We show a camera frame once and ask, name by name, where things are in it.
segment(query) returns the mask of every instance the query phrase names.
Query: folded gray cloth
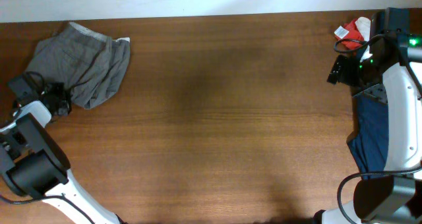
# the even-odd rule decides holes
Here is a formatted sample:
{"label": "folded gray cloth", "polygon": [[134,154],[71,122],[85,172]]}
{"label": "folded gray cloth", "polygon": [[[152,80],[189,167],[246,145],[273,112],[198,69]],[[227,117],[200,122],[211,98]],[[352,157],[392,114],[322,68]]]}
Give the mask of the folded gray cloth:
{"label": "folded gray cloth", "polygon": [[118,91],[129,64],[129,42],[70,22],[58,36],[38,43],[26,71],[40,73],[46,82],[64,82],[73,103],[92,109]]}

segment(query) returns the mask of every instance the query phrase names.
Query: wooden table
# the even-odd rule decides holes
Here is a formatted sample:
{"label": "wooden table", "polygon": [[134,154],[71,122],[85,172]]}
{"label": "wooden table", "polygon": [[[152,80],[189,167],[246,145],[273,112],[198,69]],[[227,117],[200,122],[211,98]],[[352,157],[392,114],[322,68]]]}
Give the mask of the wooden table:
{"label": "wooden table", "polygon": [[[113,98],[75,107],[47,131],[80,184],[131,224],[281,221],[335,208],[339,182],[357,168],[346,145],[349,88],[326,82],[333,31],[373,13],[79,21],[129,36],[131,62]],[[415,33],[421,15],[411,12]],[[6,81],[64,27],[0,24],[3,114],[13,99]],[[18,199],[3,182],[0,192]],[[70,223],[43,203],[0,203],[0,213],[2,223]]]}

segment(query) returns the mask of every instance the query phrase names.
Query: white background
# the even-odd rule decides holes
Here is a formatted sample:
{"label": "white background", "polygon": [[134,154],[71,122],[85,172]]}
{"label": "white background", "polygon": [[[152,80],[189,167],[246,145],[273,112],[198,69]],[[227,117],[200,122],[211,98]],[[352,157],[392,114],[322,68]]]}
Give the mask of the white background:
{"label": "white background", "polygon": [[422,0],[0,0],[0,22],[422,7]]}

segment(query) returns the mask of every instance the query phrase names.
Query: white label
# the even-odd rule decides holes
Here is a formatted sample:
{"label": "white label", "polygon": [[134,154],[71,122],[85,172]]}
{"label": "white label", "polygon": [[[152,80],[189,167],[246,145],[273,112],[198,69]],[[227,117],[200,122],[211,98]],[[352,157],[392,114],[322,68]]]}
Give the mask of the white label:
{"label": "white label", "polygon": [[349,31],[346,30],[345,28],[341,27],[341,26],[339,28],[337,28],[337,30],[334,32],[334,34],[336,36],[338,36],[340,39],[343,39],[344,36],[346,36],[348,33],[349,33]]}

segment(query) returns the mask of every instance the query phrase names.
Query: red cloth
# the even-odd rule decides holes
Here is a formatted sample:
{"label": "red cloth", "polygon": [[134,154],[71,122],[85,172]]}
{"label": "red cloth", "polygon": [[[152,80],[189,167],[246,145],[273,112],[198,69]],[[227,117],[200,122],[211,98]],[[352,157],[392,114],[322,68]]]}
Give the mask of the red cloth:
{"label": "red cloth", "polygon": [[[361,35],[361,33],[358,31],[357,27],[356,27],[356,22],[357,19],[353,19],[349,24],[344,24],[343,28],[345,28],[346,30],[349,31],[349,33],[344,36],[343,39],[353,39],[353,40],[364,40],[363,36]],[[356,49],[357,47],[361,46],[360,43],[355,43],[355,42],[342,42],[342,44],[344,44],[348,49]]]}

